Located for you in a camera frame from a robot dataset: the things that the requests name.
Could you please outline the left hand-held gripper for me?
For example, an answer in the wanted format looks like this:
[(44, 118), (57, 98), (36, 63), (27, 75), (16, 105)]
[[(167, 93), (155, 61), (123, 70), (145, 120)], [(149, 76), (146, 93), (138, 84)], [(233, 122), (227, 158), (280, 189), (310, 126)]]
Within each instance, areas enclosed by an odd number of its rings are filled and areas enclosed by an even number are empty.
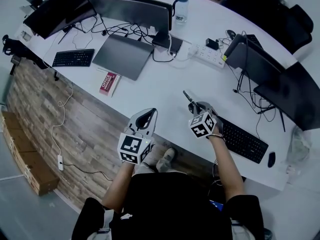
[(151, 153), (154, 144), (153, 133), (156, 128), (158, 111), (147, 108), (134, 114), (120, 134), (117, 153), (122, 162), (140, 165)]

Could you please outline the person's right hand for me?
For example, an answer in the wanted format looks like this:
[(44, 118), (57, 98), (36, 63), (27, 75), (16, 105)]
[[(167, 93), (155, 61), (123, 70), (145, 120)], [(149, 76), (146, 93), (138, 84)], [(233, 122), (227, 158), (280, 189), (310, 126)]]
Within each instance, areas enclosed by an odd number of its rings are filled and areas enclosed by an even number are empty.
[(213, 118), (216, 121), (216, 124), (215, 124), (214, 129), (213, 129), (213, 133), (222, 135), (223, 134), (223, 123), (222, 123), (222, 121), (215, 115), (213, 116)]

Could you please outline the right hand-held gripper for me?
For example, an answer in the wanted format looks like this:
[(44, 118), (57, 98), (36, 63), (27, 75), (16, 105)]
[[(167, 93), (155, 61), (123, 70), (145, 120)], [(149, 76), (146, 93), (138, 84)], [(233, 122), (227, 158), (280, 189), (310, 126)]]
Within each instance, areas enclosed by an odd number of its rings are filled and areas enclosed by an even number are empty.
[(213, 116), (216, 114), (212, 105), (205, 101), (189, 103), (188, 110), (193, 115), (188, 121), (188, 126), (197, 139), (207, 137), (214, 132), (216, 120)]

